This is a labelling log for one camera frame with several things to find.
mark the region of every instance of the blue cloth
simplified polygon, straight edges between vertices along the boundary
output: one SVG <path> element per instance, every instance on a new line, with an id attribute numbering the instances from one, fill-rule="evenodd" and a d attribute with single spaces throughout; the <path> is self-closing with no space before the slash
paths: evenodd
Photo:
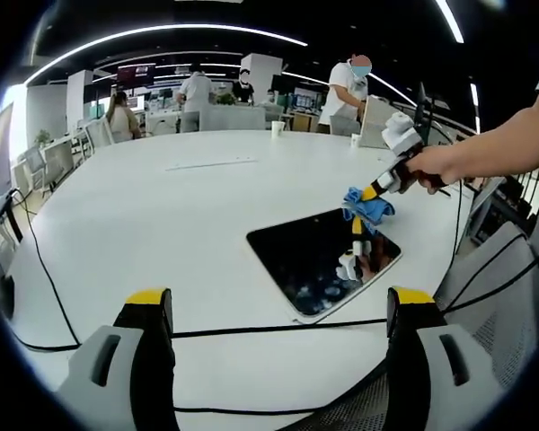
<path id="1" fill-rule="evenodd" d="M 393 216 L 395 208 L 393 205 L 381 198 L 371 200 L 361 200 L 362 191 L 356 187 L 350 187 L 348 194 L 343 199 L 350 208 L 343 208 L 343 218 L 352 220 L 354 216 L 361 216 L 370 223 L 365 222 L 366 228 L 371 233 L 376 233 L 373 225 L 380 224 L 382 216 Z"/>

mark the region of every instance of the desk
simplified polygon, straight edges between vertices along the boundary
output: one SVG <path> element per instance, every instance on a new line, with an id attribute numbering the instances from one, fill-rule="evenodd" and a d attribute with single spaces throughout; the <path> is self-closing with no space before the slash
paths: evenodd
<path id="1" fill-rule="evenodd" d="M 317 123 L 320 120 L 319 115 L 305 114 L 303 112 L 290 112 L 294 115 L 292 130 L 295 132 L 315 132 Z"/>
<path id="2" fill-rule="evenodd" d="M 270 136 L 199 132 L 111 145 L 52 195 L 33 226 L 79 339 L 112 324 L 130 294 L 151 286 L 172 289 L 174 331 L 293 324 L 245 235 L 339 207 L 349 186 L 366 186 L 393 154 L 351 149 L 343 136 Z M 248 158 L 250 163 L 181 169 Z M 384 318 L 389 286 L 436 292 L 454 249 L 459 191 L 448 191 L 451 198 L 430 196 L 414 185 L 387 197 L 396 215 L 380 231 L 403 255 L 323 322 Z M 464 189 L 460 233 L 472 198 Z M 71 344 L 31 235 L 24 236 L 11 274 L 18 336 L 42 346 Z M 177 406 L 276 410 L 322 406 L 339 397 L 385 357 L 387 338 L 379 324 L 172 344 Z M 66 376 L 68 357 L 28 353 L 52 389 Z M 177 415 L 184 431 L 275 430 L 303 416 Z"/>
<path id="3" fill-rule="evenodd" d="M 176 123 L 180 117 L 180 110 L 158 110 L 147 112 L 146 133 L 150 133 L 153 136 L 176 133 Z"/>

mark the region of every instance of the ceiling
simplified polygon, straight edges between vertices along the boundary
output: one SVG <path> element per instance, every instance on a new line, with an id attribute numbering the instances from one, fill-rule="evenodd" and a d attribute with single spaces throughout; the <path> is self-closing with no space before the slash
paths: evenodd
<path id="1" fill-rule="evenodd" d="M 309 0 L 243 0 L 240 4 L 145 0 L 137 5 L 115 0 L 62 1 L 49 10 L 42 23 L 36 50 L 39 56 L 58 57 L 113 33 L 171 23 L 248 27 L 301 40 L 308 46 L 237 31 L 154 31 L 82 51 L 35 83 L 44 84 L 85 68 L 115 73 L 117 66 L 104 65 L 149 54 L 160 54 L 149 60 L 157 65 L 240 62 L 240 57 L 227 54 L 164 54 L 196 50 L 282 57 L 288 72 L 327 81 L 337 61 L 359 52 L 371 58 L 376 75 L 413 100 L 422 81 L 428 93 L 449 105 L 448 117 L 471 128 L 475 127 L 475 108 L 470 83 L 475 83 L 482 130 L 496 127 L 532 102 L 539 71 L 528 59 L 519 31 L 503 13 L 473 0 L 447 2 L 464 44 L 455 42 L 435 0 L 337 0 L 328 4 Z M 518 68 L 509 67 L 508 59 L 515 62 L 516 52 L 520 53 Z M 207 71 L 229 76 L 236 72 L 216 67 Z M 369 82 L 370 92 L 401 101 L 379 82 Z"/>

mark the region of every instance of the face mask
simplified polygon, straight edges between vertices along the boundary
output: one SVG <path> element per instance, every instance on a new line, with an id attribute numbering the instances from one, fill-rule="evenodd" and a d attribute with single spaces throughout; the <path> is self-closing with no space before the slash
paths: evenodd
<path id="1" fill-rule="evenodd" d="M 364 76 L 369 75 L 369 72 L 371 72 L 371 66 L 352 66 L 351 71 L 356 77 L 363 78 Z"/>

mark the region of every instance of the white cup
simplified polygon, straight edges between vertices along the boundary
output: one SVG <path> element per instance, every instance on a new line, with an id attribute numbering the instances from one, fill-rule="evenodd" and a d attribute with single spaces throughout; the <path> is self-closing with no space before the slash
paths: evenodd
<path id="1" fill-rule="evenodd" d="M 271 122 L 271 138 L 275 139 L 281 136 L 281 132 L 284 131 L 286 123 L 283 121 L 272 121 Z"/>
<path id="2" fill-rule="evenodd" d="M 361 141 L 361 135 L 358 135 L 357 133 L 351 134 L 351 148 L 358 148 L 360 141 Z"/>

